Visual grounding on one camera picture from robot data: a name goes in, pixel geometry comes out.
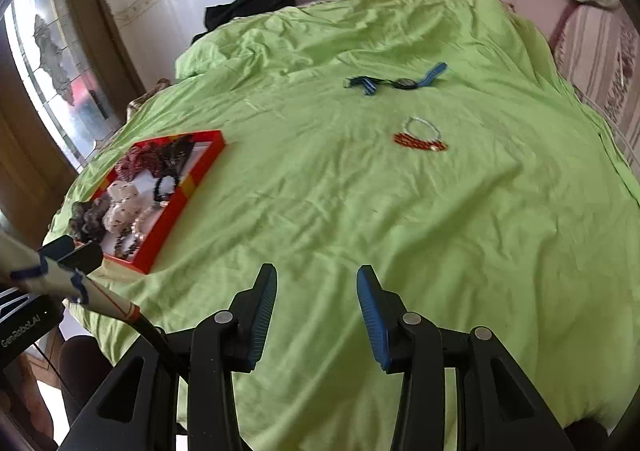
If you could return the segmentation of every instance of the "beaded bracelet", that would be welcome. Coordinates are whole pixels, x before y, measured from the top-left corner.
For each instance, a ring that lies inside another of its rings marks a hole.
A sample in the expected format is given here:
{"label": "beaded bracelet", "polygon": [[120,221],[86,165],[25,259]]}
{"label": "beaded bracelet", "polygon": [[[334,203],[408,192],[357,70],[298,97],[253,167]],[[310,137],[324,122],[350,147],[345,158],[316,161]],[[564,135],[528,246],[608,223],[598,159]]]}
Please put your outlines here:
{"label": "beaded bracelet", "polygon": [[[174,179],[174,190],[171,191],[170,193],[167,193],[166,195],[161,195],[160,194],[160,185],[162,184],[162,180],[164,180],[167,177],[171,177]],[[162,175],[158,180],[156,180],[156,186],[154,187],[154,202],[166,202],[169,200],[169,198],[171,198],[174,193],[175,190],[178,189],[178,185],[180,185],[180,177],[177,176],[177,174],[165,174]]]}
{"label": "beaded bracelet", "polygon": [[116,240],[116,244],[113,246],[113,255],[115,257],[119,259],[127,260],[131,256],[133,256],[135,251],[137,251],[140,248],[140,243],[141,243],[140,240],[134,239],[133,243],[131,243],[131,245],[129,245],[129,248],[123,253],[122,244],[130,234],[131,234],[131,227],[125,227],[123,230],[120,231],[120,234],[118,235],[118,239]]}
{"label": "beaded bracelet", "polygon": [[142,211],[140,216],[133,221],[133,226],[132,226],[133,235],[136,237],[136,240],[138,240],[141,244],[143,241],[145,241],[145,238],[146,238],[146,234],[143,233],[141,229],[143,222],[145,222],[147,217],[153,214],[154,211],[158,209],[164,209],[167,206],[167,204],[168,202],[160,202],[160,203],[155,203],[151,206],[148,206],[148,208]]}
{"label": "beaded bracelet", "polygon": [[[421,139],[409,132],[409,125],[412,122],[421,122],[425,126],[431,128],[435,133],[434,137],[428,139]],[[447,145],[441,141],[442,135],[437,127],[433,126],[428,120],[420,118],[419,116],[410,116],[402,124],[402,133],[396,133],[393,136],[396,144],[403,145],[404,147],[410,147],[413,149],[423,149],[431,151],[444,151],[447,149]]]}

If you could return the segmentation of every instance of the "wrinkled fabric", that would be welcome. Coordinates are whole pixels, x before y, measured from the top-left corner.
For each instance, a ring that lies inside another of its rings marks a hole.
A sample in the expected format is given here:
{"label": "wrinkled fabric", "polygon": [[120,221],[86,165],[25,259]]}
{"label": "wrinkled fabric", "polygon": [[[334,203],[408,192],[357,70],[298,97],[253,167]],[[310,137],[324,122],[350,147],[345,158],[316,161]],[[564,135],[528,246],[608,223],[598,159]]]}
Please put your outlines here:
{"label": "wrinkled fabric", "polygon": [[[429,88],[342,87],[419,79],[437,62],[449,69]],[[151,273],[96,275],[171,332],[276,266],[264,355],[234,378],[253,449],[389,449],[401,377],[372,357],[355,287],[365,263],[437,325],[490,327],[563,425],[615,423],[640,369],[640,187],[532,23],[497,0],[339,0],[224,25],[177,76],[78,177],[49,239],[133,142],[223,131]],[[408,116],[449,148],[395,144]],[[136,338],[72,308],[111,361]],[[451,449],[452,381],[447,394]]]}

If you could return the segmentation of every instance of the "wooden door frame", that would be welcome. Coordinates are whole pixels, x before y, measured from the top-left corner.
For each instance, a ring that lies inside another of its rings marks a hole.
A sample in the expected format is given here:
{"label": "wooden door frame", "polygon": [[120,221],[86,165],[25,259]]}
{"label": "wooden door frame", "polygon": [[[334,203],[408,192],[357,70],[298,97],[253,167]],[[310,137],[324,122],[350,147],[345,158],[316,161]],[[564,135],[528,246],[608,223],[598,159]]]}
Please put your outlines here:
{"label": "wooden door frame", "polygon": [[66,0],[76,33],[102,91],[124,124],[127,105],[146,92],[106,0]]}
{"label": "wooden door frame", "polygon": [[0,20],[0,210],[37,249],[78,173],[42,123]]}

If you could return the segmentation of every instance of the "blue tape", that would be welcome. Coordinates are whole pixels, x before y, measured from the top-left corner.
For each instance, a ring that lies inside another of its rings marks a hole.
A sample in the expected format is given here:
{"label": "blue tape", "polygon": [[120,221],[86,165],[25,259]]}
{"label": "blue tape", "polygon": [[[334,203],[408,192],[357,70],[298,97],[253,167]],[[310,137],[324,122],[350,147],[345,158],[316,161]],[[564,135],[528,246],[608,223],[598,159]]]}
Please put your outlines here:
{"label": "blue tape", "polygon": [[429,86],[433,82],[433,79],[438,77],[446,69],[447,69],[447,63],[438,63],[437,65],[435,65],[431,70],[429,70],[426,73],[422,81],[418,81],[417,83],[418,88]]}
{"label": "blue tape", "polygon": [[362,78],[362,85],[364,86],[365,95],[373,95],[376,93],[377,87],[369,78]]}
{"label": "blue tape", "polygon": [[89,294],[82,283],[84,274],[75,269],[73,276],[71,276],[71,284],[79,291],[80,297],[70,297],[69,299],[76,304],[86,305],[89,303]]}
{"label": "blue tape", "polygon": [[21,271],[13,271],[9,273],[9,279],[13,281],[24,281],[35,277],[42,277],[49,272],[49,264],[47,258],[40,254],[40,264],[37,267],[22,269]]}
{"label": "blue tape", "polygon": [[388,330],[363,269],[359,269],[356,274],[356,292],[373,356],[380,363],[380,367],[386,371],[391,366]]}

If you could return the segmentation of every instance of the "red box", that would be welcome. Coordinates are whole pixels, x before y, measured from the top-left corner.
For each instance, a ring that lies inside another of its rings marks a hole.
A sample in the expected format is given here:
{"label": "red box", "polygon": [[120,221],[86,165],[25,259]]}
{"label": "red box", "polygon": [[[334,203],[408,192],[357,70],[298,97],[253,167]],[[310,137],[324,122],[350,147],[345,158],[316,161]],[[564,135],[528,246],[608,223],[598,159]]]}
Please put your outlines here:
{"label": "red box", "polygon": [[[133,271],[142,272],[142,274],[149,273],[156,256],[160,252],[164,240],[166,240],[166,237],[169,235],[169,232],[184,209],[184,206],[187,205],[189,198],[191,198],[191,195],[195,192],[198,184],[204,178],[205,173],[209,170],[213,161],[225,147],[225,140],[219,129],[186,134],[190,135],[193,138],[193,142],[196,144],[203,142],[210,142],[210,144],[196,160],[190,171],[182,175],[180,185],[169,200],[169,204],[162,210],[160,216],[156,220],[156,223],[147,233],[145,240],[140,245],[140,248],[133,255],[132,260],[124,261],[123,259],[105,253],[104,257],[106,259],[115,261],[116,263],[119,263]],[[136,142],[134,145],[143,147],[150,142],[154,142],[159,145],[167,144],[168,142],[184,135],[185,134],[152,138],[142,142]],[[116,172],[115,169],[112,169],[100,183],[100,186],[92,196],[92,200],[95,200],[104,194],[107,187],[109,187],[115,180],[117,180]]]}

